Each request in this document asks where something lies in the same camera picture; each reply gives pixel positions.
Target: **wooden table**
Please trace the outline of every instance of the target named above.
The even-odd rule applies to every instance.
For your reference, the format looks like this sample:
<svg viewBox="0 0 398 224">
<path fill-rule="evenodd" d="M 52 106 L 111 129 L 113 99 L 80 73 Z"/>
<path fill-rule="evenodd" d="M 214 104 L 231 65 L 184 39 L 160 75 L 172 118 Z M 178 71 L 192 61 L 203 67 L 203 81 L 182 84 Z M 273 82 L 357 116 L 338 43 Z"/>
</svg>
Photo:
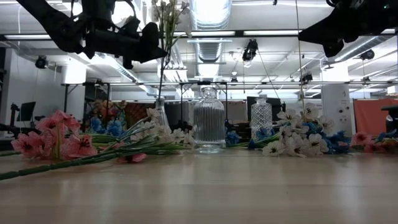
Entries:
<svg viewBox="0 0 398 224">
<path fill-rule="evenodd" d="M 35 163 L 0 158 L 10 171 Z M 0 182 L 1 223 L 398 223 L 398 157 L 258 152 L 115 161 Z"/>
</svg>

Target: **flower bouquet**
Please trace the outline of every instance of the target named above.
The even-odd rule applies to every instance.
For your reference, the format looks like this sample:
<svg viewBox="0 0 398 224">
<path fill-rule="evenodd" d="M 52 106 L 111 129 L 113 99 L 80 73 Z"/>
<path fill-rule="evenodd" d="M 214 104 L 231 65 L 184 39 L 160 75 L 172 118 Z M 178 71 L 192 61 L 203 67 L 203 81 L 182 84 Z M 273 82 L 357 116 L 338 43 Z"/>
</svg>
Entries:
<svg viewBox="0 0 398 224">
<path fill-rule="evenodd" d="M 140 120 L 119 137 L 110 134 L 79 135 L 80 124 L 62 111 L 57 111 L 37 125 L 38 133 L 20 134 L 11 142 L 25 158 L 51 160 L 55 163 L 0 174 L 0 180 L 35 174 L 70 166 L 94 164 L 119 158 L 118 162 L 140 162 L 146 155 L 176 154 L 193 144 L 192 133 L 171 132 L 157 124 L 159 114 L 148 109 Z"/>
</svg>

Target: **computer monitor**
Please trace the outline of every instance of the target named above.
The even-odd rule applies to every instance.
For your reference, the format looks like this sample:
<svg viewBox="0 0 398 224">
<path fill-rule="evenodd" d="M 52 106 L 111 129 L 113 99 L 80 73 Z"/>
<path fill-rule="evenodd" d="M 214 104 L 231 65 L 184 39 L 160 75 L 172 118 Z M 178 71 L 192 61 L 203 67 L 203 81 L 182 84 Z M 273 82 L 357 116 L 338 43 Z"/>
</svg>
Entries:
<svg viewBox="0 0 398 224">
<path fill-rule="evenodd" d="M 31 121 L 36 102 L 23 103 L 19 110 L 17 121 Z"/>
</svg>

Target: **clear glass jar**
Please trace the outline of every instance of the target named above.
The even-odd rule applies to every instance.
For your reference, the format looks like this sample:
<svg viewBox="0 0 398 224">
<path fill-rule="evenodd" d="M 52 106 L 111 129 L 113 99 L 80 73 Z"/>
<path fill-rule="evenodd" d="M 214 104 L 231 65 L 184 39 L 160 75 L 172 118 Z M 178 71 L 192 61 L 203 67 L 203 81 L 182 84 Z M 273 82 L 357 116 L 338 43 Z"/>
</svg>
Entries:
<svg viewBox="0 0 398 224">
<path fill-rule="evenodd" d="M 160 116 L 159 116 L 159 124 L 161 126 L 169 126 L 169 121 L 167 120 L 167 116 L 166 116 L 166 111 L 164 110 L 164 99 L 160 98 L 160 99 L 156 99 L 156 110 L 159 112 Z"/>
<path fill-rule="evenodd" d="M 202 99 L 193 109 L 195 149 L 201 153 L 218 153 L 225 149 L 224 105 L 217 100 L 213 87 L 202 89 Z"/>
<path fill-rule="evenodd" d="M 271 133 L 272 128 L 272 105 L 267 103 L 267 95 L 260 95 L 257 103 L 251 106 L 251 138 L 256 140 L 256 133 L 261 128 L 266 128 Z"/>
</svg>

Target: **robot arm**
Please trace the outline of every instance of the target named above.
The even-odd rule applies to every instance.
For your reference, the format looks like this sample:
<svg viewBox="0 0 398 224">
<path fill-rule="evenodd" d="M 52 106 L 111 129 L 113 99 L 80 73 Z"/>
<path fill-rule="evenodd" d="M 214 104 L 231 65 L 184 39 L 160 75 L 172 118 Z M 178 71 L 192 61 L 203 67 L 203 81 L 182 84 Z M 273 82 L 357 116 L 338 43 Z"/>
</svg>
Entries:
<svg viewBox="0 0 398 224">
<path fill-rule="evenodd" d="M 123 66 L 127 69 L 132 69 L 132 60 L 144 63 L 167 54 L 158 47 L 157 24 L 147 24 L 141 37 L 137 33 L 140 20 L 136 17 L 128 19 L 118 32 L 109 30 L 116 27 L 111 20 L 116 0 L 81 0 L 83 12 L 76 17 L 68 17 L 45 0 L 17 1 L 40 22 L 58 48 L 65 52 L 84 52 L 88 58 L 93 58 L 95 52 L 123 56 Z M 125 1 L 132 6 L 131 0 Z"/>
</svg>

